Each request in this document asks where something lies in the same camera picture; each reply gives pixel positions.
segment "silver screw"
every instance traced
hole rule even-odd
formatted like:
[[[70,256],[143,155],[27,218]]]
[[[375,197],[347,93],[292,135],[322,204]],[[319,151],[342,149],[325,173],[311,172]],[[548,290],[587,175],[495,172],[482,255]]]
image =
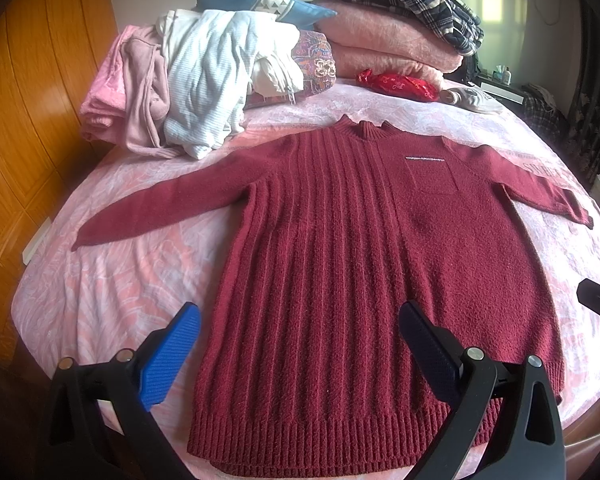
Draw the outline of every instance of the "silver screw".
[[[133,350],[130,350],[129,348],[123,348],[122,350],[118,351],[118,353],[116,354],[116,361],[119,361],[121,363],[128,363],[129,361],[131,361],[133,356],[134,356]]]
[[[484,352],[475,346],[467,349],[466,354],[474,361],[482,361],[484,359]]]
[[[542,366],[542,359],[539,358],[537,355],[530,355],[526,360],[529,362],[530,365],[535,366],[536,368]]]
[[[58,368],[61,370],[68,370],[74,365],[74,360],[71,357],[63,357],[58,362]]]

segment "maroon knit sweater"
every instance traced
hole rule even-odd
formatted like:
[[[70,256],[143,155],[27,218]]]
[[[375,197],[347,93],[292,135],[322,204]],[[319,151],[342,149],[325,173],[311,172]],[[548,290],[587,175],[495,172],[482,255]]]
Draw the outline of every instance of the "maroon knit sweater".
[[[571,191],[489,146],[344,116],[133,193],[90,219],[76,247],[239,198],[242,223],[195,385],[191,454],[262,477],[416,462],[448,407],[400,340],[407,299],[465,347],[510,362],[539,355],[562,388],[552,298],[511,200],[592,227]]]

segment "nightstand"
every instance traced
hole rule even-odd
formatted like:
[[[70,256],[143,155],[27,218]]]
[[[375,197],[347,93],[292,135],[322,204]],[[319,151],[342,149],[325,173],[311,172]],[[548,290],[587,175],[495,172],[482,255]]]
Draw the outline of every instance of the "nightstand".
[[[493,81],[485,75],[477,75],[474,82],[491,97],[505,105],[509,110],[522,118],[524,107],[522,103],[525,95],[521,89],[503,85],[500,81]]]

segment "floral curtain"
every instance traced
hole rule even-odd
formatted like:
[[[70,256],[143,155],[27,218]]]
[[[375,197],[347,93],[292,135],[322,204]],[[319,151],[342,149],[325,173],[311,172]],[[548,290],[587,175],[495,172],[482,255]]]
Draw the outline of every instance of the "floral curtain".
[[[569,113],[570,130],[562,148],[592,183],[600,174],[600,20],[585,0],[582,9],[580,76]]]

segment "sweater collar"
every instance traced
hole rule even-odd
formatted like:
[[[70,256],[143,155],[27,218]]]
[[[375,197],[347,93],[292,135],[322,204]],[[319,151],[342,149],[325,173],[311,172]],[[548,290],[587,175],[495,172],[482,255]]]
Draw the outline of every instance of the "sweater collar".
[[[333,125],[333,129],[338,133],[347,134],[364,140],[384,139],[385,137],[403,133],[387,121],[383,122],[382,126],[375,126],[369,121],[355,123],[349,119],[347,115],[343,115],[340,120]]]

